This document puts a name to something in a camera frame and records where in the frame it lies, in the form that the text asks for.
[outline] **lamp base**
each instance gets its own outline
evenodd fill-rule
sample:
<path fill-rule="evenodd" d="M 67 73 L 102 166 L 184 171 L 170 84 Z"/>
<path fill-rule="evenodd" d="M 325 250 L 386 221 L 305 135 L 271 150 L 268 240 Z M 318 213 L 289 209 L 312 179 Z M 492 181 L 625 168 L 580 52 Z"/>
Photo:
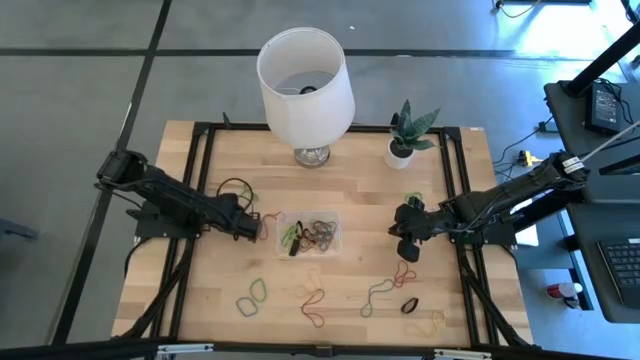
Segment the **lamp base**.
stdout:
<path fill-rule="evenodd" d="M 324 165 L 329 156 L 331 150 L 329 146 L 323 146 L 315 149 L 293 149 L 293 157 L 296 162 L 307 169 L 317 169 Z"/>

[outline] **concrete floor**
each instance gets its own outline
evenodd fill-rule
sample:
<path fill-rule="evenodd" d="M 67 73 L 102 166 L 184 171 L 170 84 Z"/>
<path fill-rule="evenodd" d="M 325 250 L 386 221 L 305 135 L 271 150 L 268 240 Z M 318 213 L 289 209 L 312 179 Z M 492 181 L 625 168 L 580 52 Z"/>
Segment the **concrete floor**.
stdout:
<path fill-rule="evenodd" d="M 160 6 L 158 0 L 5 0 L 0 47 L 146 48 Z M 347 59 L 355 121 L 386 124 L 409 98 L 417 112 L 441 107 L 440 125 L 485 127 L 498 159 L 505 146 L 549 117 L 542 86 L 572 78 L 588 64 L 582 60 L 606 48 L 611 34 L 603 19 L 599 10 L 571 5 L 540 6 L 508 19 L 492 12 L 488 0 L 176 0 L 160 48 L 260 48 L 281 30 L 315 26 L 350 49 L 515 50 L 528 59 Z M 95 172 L 117 139 L 142 60 L 0 57 L 0 218 L 41 234 L 35 243 L 15 237 L 0 242 L 0 348 L 47 341 L 97 195 Z M 156 58 L 129 148 L 153 161 L 167 120 L 219 121 L 225 111 L 232 122 L 263 122 L 255 60 Z M 617 66 L 606 77 L 625 81 Z M 508 156 L 528 149 L 544 157 L 561 147 L 557 136 L 538 135 Z M 112 201 L 70 341 L 110 335 L 135 226 L 126 208 Z M 540 288 L 558 276 L 521 273 L 536 343 L 640 357 L 637 327 L 609 324 L 597 309 L 569 312 L 541 299 Z M 585 328 L 606 328 L 604 336 L 615 345 Z"/>

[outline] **wooden table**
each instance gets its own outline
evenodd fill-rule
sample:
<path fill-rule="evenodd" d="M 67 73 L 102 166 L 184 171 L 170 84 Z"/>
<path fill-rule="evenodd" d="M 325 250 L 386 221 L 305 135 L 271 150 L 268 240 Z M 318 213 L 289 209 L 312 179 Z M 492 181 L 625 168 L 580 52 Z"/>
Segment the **wooden table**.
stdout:
<path fill-rule="evenodd" d="M 156 165 L 181 179 L 191 140 L 193 122 L 169 121 Z M 437 209 L 446 199 L 446 184 L 438 149 L 418 152 L 408 168 L 392 170 L 383 154 L 389 134 L 347 133 L 331 146 L 331 159 L 322 168 L 296 165 L 291 149 L 268 131 L 219 130 L 206 193 L 214 195 L 229 177 L 248 181 L 259 196 L 256 211 L 336 210 L 342 219 L 342 254 L 334 260 L 282 260 L 275 252 L 275 225 L 268 222 L 267 240 L 233 241 L 230 235 L 207 232 L 196 242 L 183 308 L 179 338 L 222 342 L 455 346 L 470 345 L 455 249 L 446 235 L 421 246 L 420 260 L 410 268 L 417 279 L 400 289 L 376 294 L 373 315 L 360 316 L 373 284 L 392 278 L 400 257 L 398 239 L 387 234 L 395 208 L 409 192 L 424 195 L 426 207 Z M 462 129 L 466 164 L 474 190 L 495 186 L 485 133 Z M 196 159 L 200 163 L 202 150 Z M 456 189 L 460 191 L 455 157 Z M 198 178 L 195 167 L 193 183 Z M 239 191 L 236 186 L 225 186 Z M 113 334 L 134 323 L 156 295 L 167 250 L 167 239 L 154 239 L 134 254 L 118 307 Z M 532 341 L 516 266 L 504 249 L 483 249 L 491 295 L 509 323 Z M 300 286 L 313 288 L 309 274 L 319 272 L 325 298 L 309 311 L 326 319 L 322 328 L 312 326 L 300 311 L 308 297 Z M 236 300 L 249 295 L 249 285 L 263 278 L 268 298 L 258 304 L 259 313 L 245 318 Z M 409 315 L 400 306 L 411 297 L 420 299 Z M 482 306 L 475 299 L 481 340 L 487 341 Z M 162 334 L 168 333 L 173 300 L 167 302 Z M 446 320 L 435 326 L 441 314 Z"/>

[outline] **black device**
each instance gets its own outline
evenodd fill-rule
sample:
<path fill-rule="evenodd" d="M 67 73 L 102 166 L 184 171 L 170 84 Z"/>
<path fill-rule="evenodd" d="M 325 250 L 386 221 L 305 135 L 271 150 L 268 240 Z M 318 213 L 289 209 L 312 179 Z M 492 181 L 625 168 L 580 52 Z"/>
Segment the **black device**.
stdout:
<path fill-rule="evenodd" d="M 425 212 L 422 201 L 411 198 L 396 209 L 395 224 L 389 228 L 389 234 L 401 239 L 397 252 L 409 262 L 418 261 L 420 256 L 416 242 L 442 233 L 455 234 L 465 244 L 504 245 L 499 242 L 504 238 L 485 235 L 493 227 L 512 227 L 518 214 L 510 214 L 511 208 L 547 190 L 579 190 L 589 172 L 577 157 L 564 151 L 553 153 L 529 173 L 487 191 L 447 199 L 435 212 Z"/>
<path fill-rule="evenodd" d="M 146 199 L 141 210 L 127 210 L 138 220 L 136 236 L 196 238 L 206 226 L 255 242 L 260 214 L 247 214 L 234 193 L 207 196 L 149 165 L 135 151 L 112 151 L 97 174 L 99 188 L 133 191 Z"/>
<path fill-rule="evenodd" d="M 586 100 L 585 129 L 606 136 L 615 135 L 622 130 L 622 106 L 605 85 L 593 83 Z"/>
<path fill-rule="evenodd" d="M 620 301 L 627 307 L 640 309 L 640 238 L 600 241 L 598 249 Z"/>

